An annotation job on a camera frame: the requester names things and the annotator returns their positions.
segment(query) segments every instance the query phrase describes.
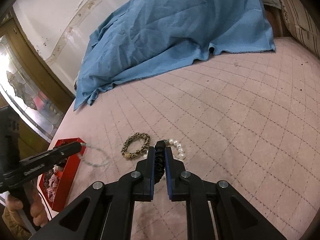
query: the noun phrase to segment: red tray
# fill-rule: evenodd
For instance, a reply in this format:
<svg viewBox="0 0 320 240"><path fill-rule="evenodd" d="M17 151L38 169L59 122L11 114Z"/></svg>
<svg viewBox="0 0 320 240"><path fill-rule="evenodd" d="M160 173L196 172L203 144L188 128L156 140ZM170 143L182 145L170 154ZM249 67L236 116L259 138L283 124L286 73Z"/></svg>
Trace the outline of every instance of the red tray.
<svg viewBox="0 0 320 240"><path fill-rule="evenodd" d="M61 139L57 141L55 147L63 143L71 143L71 142L84 143L84 141L81 140L80 138ZM85 146L82 146L82 149L80 152L81 155L83 155L85 148L86 148ZM39 182L39 187L45 199L47 200L48 204L52 208L52 210L56 212L61 212L64 209L79 163L80 163L80 159L78 158L77 154L74 154L68 158L68 161L64 170L62 172L57 172L57 176L60 178L60 180L58 184L57 193L53 202L49 201L48 195L44 190L44 187L43 187L44 174L42 174Z"/></svg>

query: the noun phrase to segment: human hand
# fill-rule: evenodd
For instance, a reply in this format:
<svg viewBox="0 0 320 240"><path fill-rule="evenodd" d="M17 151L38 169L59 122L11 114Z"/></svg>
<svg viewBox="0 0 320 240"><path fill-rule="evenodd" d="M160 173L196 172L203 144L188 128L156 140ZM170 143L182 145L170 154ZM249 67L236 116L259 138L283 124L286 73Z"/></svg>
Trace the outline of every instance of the human hand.
<svg viewBox="0 0 320 240"><path fill-rule="evenodd" d="M33 223L36 226L43 227L45 224L48 223L48 217L47 213L45 212L44 206L41 202L41 197L39 196L36 188L34 188L33 190L32 197L33 204L30 208L30 214L33 217ZM6 200L6 205L12 220L15 221L18 225L26 228L26 225L24 224L19 213L17 212L17 210L21 210L23 208L22 202L9 194Z"/></svg>

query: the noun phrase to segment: stained glass window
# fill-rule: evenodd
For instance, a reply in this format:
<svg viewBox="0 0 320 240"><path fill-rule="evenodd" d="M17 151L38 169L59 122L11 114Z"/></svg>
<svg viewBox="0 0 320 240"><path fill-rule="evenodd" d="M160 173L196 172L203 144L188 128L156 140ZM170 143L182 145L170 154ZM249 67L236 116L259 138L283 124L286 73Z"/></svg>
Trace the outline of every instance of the stained glass window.
<svg viewBox="0 0 320 240"><path fill-rule="evenodd" d="M51 142L64 114L22 68L5 35L0 37L0 93L36 133Z"/></svg>

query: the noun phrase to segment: pink blanket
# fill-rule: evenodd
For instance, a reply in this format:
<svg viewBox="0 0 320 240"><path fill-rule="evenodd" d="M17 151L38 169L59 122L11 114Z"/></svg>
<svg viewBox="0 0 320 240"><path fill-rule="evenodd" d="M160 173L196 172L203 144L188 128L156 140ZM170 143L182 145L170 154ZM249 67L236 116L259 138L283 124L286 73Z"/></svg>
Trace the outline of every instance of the pink blanket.
<svg viewBox="0 0 320 240"><path fill-rule="evenodd" d="M227 180L287 239L298 239L320 207L320 62L291 38L275 43L276 53L222 54L117 86L76 112L72 105L51 146L80 137L111 164L81 163L69 202L94 181L133 171L141 158L127 161L120 150L145 132L151 145L181 142L187 170ZM104 160L94 149L84 156ZM153 202L136 204L132 239L187 239L185 204L169 201L164 180L155 191Z"/></svg>

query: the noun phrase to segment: white wall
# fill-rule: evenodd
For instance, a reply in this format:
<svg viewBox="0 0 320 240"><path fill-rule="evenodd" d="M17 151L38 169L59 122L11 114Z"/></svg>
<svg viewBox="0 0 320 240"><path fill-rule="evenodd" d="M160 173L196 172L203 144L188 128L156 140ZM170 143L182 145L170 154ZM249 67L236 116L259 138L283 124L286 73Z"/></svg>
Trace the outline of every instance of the white wall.
<svg viewBox="0 0 320 240"><path fill-rule="evenodd" d="M89 35L128 0L17 0L13 9L31 44L72 91Z"/></svg>

